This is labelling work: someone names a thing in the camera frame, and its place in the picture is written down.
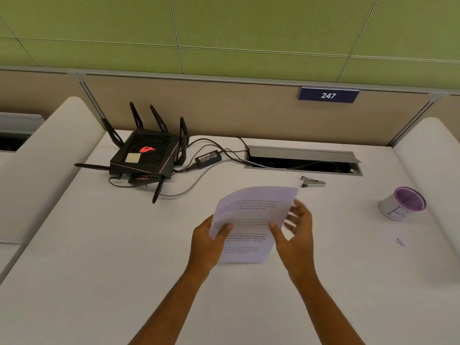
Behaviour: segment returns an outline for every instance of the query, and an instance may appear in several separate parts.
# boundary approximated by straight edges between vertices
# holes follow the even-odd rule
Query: left hand
[[[190,249],[189,263],[186,269],[186,271],[190,271],[193,274],[199,274],[204,279],[219,261],[220,254],[224,248],[225,239],[233,229],[233,224],[222,226],[216,238],[213,240],[209,235],[212,222],[213,216],[211,215],[193,230],[192,247]]]

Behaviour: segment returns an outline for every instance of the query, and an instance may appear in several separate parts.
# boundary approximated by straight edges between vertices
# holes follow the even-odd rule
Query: hand
[[[299,200],[294,200],[295,206],[289,210],[286,220],[291,221],[294,225],[284,222],[294,237],[289,241],[284,237],[281,229],[275,224],[270,223],[273,237],[275,238],[276,250],[280,255],[281,261],[288,270],[291,280],[302,277],[315,277],[315,265],[313,262],[313,222],[310,211]]]
[[[211,269],[219,261],[220,254],[224,248],[224,242],[233,224],[222,226],[213,240],[209,235],[213,216],[211,215],[204,222],[193,230],[192,247],[190,249],[189,263],[186,271],[198,274],[204,279],[209,275]]]

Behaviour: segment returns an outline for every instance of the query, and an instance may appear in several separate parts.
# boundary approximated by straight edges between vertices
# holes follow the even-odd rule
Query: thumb
[[[268,224],[268,227],[269,227],[269,229],[271,231],[271,234],[273,235],[273,237],[275,239],[276,244],[279,244],[279,243],[282,243],[282,242],[286,241],[286,238],[284,237],[283,232],[278,227],[278,225],[276,225],[275,223],[271,222],[271,223]]]
[[[225,239],[227,238],[230,231],[233,229],[233,224],[225,224],[217,233],[214,241],[217,241],[219,244],[224,244]]]

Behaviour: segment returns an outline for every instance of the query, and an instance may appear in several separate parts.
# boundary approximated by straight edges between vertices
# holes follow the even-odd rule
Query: blue sign
[[[359,90],[302,87],[297,99],[315,100],[317,102],[353,103],[358,94]]]

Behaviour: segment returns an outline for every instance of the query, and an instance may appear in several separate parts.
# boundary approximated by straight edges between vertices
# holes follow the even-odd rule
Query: white cup
[[[414,189],[400,186],[393,194],[379,202],[379,209],[391,220],[403,220],[408,214],[426,208],[423,196]]]

